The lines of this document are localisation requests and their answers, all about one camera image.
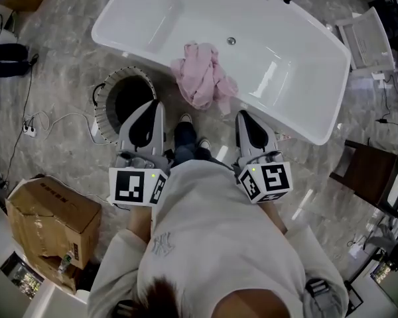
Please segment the person's right leg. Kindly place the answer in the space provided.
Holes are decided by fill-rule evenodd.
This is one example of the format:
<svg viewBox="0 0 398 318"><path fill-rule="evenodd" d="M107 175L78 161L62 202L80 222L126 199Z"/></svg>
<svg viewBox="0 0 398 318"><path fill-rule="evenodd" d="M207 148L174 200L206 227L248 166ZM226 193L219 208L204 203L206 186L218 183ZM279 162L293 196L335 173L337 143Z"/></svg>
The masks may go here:
<svg viewBox="0 0 398 318"><path fill-rule="evenodd" d="M189 153L188 157L186 158L186 161L189 160L203 160L207 162L212 162L217 165L223 166L229 171L233 172L233 168L227 166L226 164L220 162L219 160L215 159L212 157L211 152L207 148L203 148L201 146L197 146L192 152Z"/></svg>

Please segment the person's left forearm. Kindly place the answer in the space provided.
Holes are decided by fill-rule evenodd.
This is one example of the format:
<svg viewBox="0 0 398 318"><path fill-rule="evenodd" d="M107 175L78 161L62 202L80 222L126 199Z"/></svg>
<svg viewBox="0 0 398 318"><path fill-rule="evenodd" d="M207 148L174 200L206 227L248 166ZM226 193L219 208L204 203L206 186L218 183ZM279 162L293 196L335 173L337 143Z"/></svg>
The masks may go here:
<svg viewBox="0 0 398 318"><path fill-rule="evenodd" d="M151 238L152 208L133 206L130 210L127 229L148 243Z"/></svg>

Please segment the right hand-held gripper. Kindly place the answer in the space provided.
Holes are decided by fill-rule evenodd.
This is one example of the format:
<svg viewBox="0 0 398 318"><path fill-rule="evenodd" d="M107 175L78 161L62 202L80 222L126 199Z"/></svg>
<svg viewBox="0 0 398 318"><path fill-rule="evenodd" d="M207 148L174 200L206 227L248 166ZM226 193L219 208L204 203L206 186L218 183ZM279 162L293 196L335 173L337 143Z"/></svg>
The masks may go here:
<svg viewBox="0 0 398 318"><path fill-rule="evenodd" d="M293 190L291 165L278 150L274 130L258 116L240 111L235 119L241 156L232 164L236 185L251 203L282 198Z"/></svg>

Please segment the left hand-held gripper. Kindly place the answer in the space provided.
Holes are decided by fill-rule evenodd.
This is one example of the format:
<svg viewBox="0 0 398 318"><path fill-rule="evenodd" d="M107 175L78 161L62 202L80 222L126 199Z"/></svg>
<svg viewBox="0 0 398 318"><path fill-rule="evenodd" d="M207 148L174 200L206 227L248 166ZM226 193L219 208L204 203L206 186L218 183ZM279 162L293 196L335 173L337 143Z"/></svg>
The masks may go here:
<svg viewBox="0 0 398 318"><path fill-rule="evenodd" d="M163 154L165 109L158 100L134 111L119 130L115 166L109 169L110 202L120 207L158 204L172 160Z"/></svg>

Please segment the pink cloth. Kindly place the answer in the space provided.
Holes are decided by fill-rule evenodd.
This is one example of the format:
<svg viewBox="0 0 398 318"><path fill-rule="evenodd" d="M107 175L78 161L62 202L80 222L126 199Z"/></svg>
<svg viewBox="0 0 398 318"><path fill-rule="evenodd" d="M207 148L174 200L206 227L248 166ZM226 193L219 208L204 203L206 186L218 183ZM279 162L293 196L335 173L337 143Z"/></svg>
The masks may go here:
<svg viewBox="0 0 398 318"><path fill-rule="evenodd" d="M231 112L231 98L238 94L236 81L219 63L219 52L209 43L189 42L184 57L171 62L170 68L183 98L197 110L217 103L221 113Z"/></svg>

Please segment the white ceramic fixture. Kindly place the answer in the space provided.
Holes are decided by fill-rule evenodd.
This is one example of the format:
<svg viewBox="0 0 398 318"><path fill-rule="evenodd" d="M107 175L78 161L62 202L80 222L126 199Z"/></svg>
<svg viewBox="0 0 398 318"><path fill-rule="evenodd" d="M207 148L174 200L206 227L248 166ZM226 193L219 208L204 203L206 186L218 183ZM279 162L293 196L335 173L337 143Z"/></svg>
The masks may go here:
<svg viewBox="0 0 398 318"><path fill-rule="evenodd" d="M87 318L87 306L83 299L45 280L31 300L23 318Z"/></svg>

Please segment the dark wooden stool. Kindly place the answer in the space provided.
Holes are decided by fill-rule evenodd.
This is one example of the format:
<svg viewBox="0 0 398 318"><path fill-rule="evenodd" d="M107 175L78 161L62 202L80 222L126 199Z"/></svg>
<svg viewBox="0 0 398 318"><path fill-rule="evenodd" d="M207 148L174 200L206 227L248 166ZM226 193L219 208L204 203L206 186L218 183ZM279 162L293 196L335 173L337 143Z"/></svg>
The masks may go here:
<svg viewBox="0 0 398 318"><path fill-rule="evenodd" d="M346 140L330 177L376 209L398 218L398 155Z"/></svg>

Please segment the person's right forearm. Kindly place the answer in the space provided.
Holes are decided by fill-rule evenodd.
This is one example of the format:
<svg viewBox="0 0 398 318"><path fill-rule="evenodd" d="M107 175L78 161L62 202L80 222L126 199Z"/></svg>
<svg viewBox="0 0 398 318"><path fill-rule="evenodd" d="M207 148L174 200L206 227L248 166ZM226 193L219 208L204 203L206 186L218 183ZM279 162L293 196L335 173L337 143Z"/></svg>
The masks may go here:
<svg viewBox="0 0 398 318"><path fill-rule="evenodd" d="M275 204L272 201L268 201L262 203L260 207L267 214L270 220L276 225L276 227L281 231L281 233L285 235L288 230L284 222L282 221Z"/></svg>

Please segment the white sweatshirt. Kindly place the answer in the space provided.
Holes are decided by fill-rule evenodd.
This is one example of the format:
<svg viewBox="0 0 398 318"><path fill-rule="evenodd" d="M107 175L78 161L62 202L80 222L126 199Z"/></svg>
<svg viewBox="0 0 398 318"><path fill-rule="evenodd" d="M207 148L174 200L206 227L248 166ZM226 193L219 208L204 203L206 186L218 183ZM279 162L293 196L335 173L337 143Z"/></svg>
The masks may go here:
<svg viewBox="0 0 398 318"><path fill-rule="evenodd" d="M190 160L171 170L151 238L127 227L111 240L90 290L88 318L112 318L116 304L134 302L131 318L212 318L237 290L270 290L290 318L304 318L309 279L328 283L325 318L345 318L344 281L307 226L283 235L260 205L249 202L223 166Z"/></svg>

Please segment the green plastic bottle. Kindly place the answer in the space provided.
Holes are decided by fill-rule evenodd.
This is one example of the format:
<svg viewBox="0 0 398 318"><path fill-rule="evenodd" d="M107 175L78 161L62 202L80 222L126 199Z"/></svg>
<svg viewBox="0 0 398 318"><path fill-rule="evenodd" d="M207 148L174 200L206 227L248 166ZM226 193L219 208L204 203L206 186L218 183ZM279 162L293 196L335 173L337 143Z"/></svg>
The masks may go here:
<svg viewBox="0 0 398 318"><path fill-rule="evenodd" d="M69 265L71 265L71 261L74 258L74 254L72 251L67 252L64 257L61 259L60 265L58 267L58 272L60 274L65 273Z"/></svg>

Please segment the person's leg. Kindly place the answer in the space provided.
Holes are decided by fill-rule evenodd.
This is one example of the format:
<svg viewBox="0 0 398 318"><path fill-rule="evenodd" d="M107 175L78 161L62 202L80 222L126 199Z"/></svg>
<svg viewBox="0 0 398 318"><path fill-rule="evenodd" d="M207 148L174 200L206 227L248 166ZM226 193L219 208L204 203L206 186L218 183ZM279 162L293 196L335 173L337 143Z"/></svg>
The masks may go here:
<svg viewBox="0 0 398 318"><path fill-rule="evenodd" d="M233 172L233 168L227 166L226 164L220 162L219 160L215 159L212 157L211 152L207 148L203 148L201 146L197 146L192 152L189 153L188 157L186 158L186 161L189 160L203 160L207 162L212 162L217 165L223 166L229 171Z"/></svg>
<svg viewBox="0 0 398 318"><path fill-rule="evenodd" d="M181 121L177 124L174 130L173 167L194 159L196 140L196 131L191 122Z"/></svg>

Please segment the white bathtub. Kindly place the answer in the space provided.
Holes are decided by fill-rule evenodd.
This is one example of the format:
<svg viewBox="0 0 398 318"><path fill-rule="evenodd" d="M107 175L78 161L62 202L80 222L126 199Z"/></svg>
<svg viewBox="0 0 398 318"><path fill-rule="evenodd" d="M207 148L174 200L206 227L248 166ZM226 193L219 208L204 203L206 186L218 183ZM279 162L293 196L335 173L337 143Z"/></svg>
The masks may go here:
<svg viewBox="0 0 398 318"><path fill-rule="evenodd" d="M332 134L351 60L322 23L283 0L109 0L92 38L163 72L186 43L212 44L239 88L233 112L315 145Z"/></svg>

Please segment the person's left leg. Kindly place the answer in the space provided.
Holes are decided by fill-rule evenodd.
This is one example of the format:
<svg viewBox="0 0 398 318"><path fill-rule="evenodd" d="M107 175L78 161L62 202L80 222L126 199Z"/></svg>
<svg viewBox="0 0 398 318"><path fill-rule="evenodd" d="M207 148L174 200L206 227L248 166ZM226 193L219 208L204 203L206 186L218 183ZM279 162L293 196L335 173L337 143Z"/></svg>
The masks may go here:
<svg viewBox="0 0 398 318"><path fill-rule="evenodd" d="M191 122L181 121L177 124L174 130L173 167L194 159L196 140L196 131Z"/></svg>

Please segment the round laundry basket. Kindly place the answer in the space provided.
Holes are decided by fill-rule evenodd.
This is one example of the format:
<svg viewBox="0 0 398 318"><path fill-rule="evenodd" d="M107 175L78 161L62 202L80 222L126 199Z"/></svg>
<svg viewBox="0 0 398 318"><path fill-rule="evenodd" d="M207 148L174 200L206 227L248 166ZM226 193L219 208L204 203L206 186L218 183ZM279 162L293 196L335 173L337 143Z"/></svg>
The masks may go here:
<svg viewBox="0 0 398 318"><path fill-rule="evenodd" d="M155 98L155 88L140 68L129 66L114 71L92 93L98 132L106 142L117 142L122 124Z"/></svg>

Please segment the large taped cardboard box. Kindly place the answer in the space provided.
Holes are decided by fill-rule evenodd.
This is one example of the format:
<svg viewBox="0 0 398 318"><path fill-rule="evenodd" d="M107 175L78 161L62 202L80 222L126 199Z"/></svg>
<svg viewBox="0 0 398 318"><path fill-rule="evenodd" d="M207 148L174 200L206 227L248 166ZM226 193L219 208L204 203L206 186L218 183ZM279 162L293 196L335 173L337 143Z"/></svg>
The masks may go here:
<svg viewBox="0 0 398 318"><path fill-rule="evenodd" d="M51 177L20 183L6 199L9 224L28 263L64 291L74 294L98 245L101 205ZM74 258L65 273L64 255Z"/></svg>

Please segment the computer monitor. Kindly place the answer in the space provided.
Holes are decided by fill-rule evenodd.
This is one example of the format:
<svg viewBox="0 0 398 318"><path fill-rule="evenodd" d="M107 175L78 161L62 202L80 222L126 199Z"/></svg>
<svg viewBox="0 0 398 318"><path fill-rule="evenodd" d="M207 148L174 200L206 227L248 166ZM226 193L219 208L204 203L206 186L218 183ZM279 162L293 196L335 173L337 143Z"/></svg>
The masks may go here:
<svg viewBox="0 0 398 318"><path fill-rule="evenodd" d="M393 293L398 288L398 272L394 272L384 262L370 272L370 278L386 293Z"/></svg>

